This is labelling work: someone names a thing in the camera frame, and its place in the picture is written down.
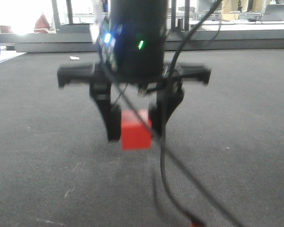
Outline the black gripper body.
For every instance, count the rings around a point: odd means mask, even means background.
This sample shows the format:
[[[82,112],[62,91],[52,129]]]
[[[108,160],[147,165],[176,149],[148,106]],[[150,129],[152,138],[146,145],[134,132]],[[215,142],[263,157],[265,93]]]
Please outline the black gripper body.
[[[57,70],[58,86],[63,88],[71,83],[87,83],[91,98],[110,99],[114,82],[135,85],[144,90],[144,95],[164,89],[169,79],[172,83],[188,80],[209,84],[211,69],[203,64],[176,63],[173,69],[171,66],[171,62],[165,62],[160,71],[153,75],[146,72],[139,75],[109,70],[109,77],[99,62],[61,65]]]

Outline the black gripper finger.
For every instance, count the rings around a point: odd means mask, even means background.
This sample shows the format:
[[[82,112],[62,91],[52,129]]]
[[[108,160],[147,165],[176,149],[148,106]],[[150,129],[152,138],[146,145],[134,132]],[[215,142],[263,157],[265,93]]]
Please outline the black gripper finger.
[[[113,105],[109,95],[100,94],[91,97],[102,115],[108,141],[119,141],[121,137],[120,105]]]
[[[175,111],[175,109],[180,105],[184,98],[183,89],[178,89],[177,92],[170,92],[169,96],[165,98],[165,91],[159,90],[156,96],[156,102],[151,103],[148,108],[148,118],[151,121],[151,128],[156,131],[156,133],[161,137],[162,136],[162,113],[161,110],[162,104],[166,102],[166,106],[164,107],[164,116],[166,126],[169,118]]]

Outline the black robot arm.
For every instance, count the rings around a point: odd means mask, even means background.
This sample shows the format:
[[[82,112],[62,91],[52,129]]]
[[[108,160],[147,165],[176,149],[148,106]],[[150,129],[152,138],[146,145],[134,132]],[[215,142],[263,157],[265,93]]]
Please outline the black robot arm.
[[[121,138],[121,107],[111,101],[111,87],[130,84],[142,95],[157,94],[147,115],[152,126],[147,131],[161,136],[170,116],[182,102],[183,80],[208,84],[211,71],[204,65],[178,65],[179,51],[164,62],[167,38],[165,0],[115,0],[107,17],[98,16],[96,44],[99,62],[61,65],[59,87],[70,83],[89,84],[109,141]]]

